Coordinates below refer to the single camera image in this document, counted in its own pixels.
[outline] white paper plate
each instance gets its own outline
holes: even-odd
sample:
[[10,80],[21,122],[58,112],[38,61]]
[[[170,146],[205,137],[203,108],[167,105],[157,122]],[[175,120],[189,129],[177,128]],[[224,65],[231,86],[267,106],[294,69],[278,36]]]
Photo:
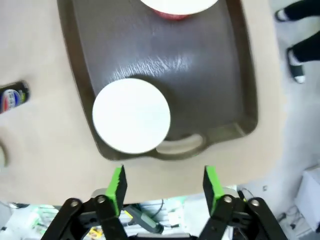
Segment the white paper plate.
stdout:
[[202,12],[218,0],[141,0],[148,7],[166,14],[190,15]]
[[171,121],[163,94],[135,78],[117,80],[103,88],[94,101],[92,117],[103,141],[127,154],[157,147],[167,136]]

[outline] floor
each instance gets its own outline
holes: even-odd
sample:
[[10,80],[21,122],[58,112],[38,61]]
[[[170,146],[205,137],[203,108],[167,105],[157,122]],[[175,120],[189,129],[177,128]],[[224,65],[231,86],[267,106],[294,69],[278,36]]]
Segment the floor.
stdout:
[[0,203],[0,229],[4,227],[12,215],[12,209],[6,204]]
[[[270,0],[270,6],[275,12],[293,2],[296,1]],[[282,86],[287,97],[284,150],[269,175],[243,187],[264,198],[277,216],[294,204],[303,170],[320,164],[320,63],[305,64],[306,83],[300,85],[290,78],[285,62],[286,48],[320,30],[320,17],[274,24],[282,60]]]

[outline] blue can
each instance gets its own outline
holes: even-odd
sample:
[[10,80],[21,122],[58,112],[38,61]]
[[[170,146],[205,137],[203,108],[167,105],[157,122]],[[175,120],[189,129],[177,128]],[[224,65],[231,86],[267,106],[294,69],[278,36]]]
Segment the blue can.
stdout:
[[18,81],[0,87],[0,114],[14,109],[29,100],[29,87],[25,81]]

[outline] beige table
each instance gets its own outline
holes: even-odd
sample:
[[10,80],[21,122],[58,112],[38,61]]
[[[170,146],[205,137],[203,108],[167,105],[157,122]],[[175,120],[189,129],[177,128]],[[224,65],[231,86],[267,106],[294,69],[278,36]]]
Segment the beige table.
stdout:
[[249,136],[212,146],[184,161],[152,158],[112,162],[98,152],[75,87],[55,0],[0,3],[0,85],[25,79],[31,99],[0,115],[8,165],[0,172],[0,199],[33,204],[86,201],[108,186],[124,164],[126,203],[202,192],[205,165],[224,185],[266,175],[282,153],[284,97],[268,0],[243,0],[258,90],[259,123]]

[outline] tray handle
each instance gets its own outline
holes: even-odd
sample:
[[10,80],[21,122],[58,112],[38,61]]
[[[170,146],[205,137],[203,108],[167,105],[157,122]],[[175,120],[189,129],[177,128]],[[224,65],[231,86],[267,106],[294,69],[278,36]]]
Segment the tray handle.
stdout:
[[193,134],[181,140],[163,141],[151,156],[160,160],[185,160],[203,152],[208,146],[206,134]]

